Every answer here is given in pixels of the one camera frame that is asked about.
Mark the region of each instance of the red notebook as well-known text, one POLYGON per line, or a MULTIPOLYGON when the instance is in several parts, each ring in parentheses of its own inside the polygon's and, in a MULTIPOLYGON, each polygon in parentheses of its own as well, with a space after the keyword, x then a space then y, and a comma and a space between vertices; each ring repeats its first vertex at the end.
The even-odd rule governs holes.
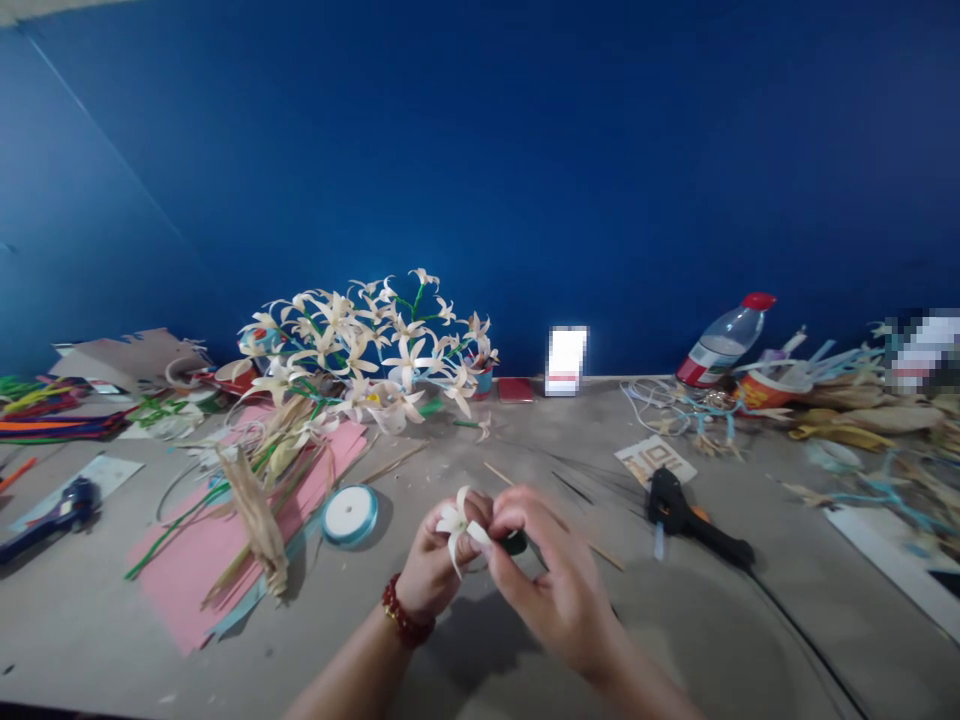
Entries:
POLYGON ((497 380, 500 402, 533 402, 529 378, 500 378, 497 380))

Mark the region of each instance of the bottle label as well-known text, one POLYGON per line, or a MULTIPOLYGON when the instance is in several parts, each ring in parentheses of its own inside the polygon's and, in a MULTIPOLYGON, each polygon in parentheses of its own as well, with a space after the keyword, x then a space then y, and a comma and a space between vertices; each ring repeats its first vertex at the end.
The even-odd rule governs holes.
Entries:
POLYGON ((732 367, 742 355, 724 355, 708 350, 702 343, 693 346, 693 350, 677 370, 677 377, 693 387, 711 387, 732 367))

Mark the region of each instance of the hand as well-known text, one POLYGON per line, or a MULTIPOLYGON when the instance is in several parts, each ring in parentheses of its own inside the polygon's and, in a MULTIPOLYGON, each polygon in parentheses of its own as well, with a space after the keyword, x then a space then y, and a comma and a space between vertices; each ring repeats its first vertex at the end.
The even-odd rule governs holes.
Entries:
POLYGON ((503 597, 547 650, 588 681, 604 681, 629 641, 586 542, 523 485, 497 498, 493 516, 489 534, 494 541, 523 530, 540 547, 548 568, 531 582, 499 543, 484 548, 503 597))
MULTIPOLYGON (((442 613, 460 589, 460 578, 450 562, 449 536, 437 533, 440 512, 447 505, 456 507, 456 498, 448 498, 427 513, 414 538, 407 564, 397 580, 397 600, 413 622, 427 625, 442 613)), ((467 493, 464 511, 468 520, 476 520, 486 529, 493 517, 493 500, 473 491, 467 493)), ((479 555, 476 545, 464 533, 457 541, 457 564, 469 564, 479 555)))

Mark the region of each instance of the red bottle cap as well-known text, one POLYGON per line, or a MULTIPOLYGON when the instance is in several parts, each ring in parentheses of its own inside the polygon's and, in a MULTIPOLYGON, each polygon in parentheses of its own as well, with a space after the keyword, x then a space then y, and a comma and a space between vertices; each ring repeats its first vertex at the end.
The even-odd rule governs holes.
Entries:
POLYGON ((768 293, 750 293, 740 304, 743 305, 743 307, 750 308, 751 310, 759 310, 760 312, 763 312, 764 310, 769 310, 772 308, 776 301, 777 299, 768 293))

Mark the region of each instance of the red beaded bracelet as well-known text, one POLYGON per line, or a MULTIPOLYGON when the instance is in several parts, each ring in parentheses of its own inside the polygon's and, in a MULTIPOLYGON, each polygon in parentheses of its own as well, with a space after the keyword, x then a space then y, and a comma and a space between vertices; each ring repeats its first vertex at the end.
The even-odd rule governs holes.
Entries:
POLYGON ((387 583, 387 587, 383 591, 383 611, 387 614, 387 617, 392 618, 397 623, 400 641, 413 650, 427 641, 430 633, 433 632, 433 628, 436 627, 437 621, 434 619, 430 621, 429 625, 417 625, 407 616, 406 611, 400 607, 400 601, 397 600, 397 579, 399 577, 400 573, 397 573, 390 578, 390 582, 387 583))

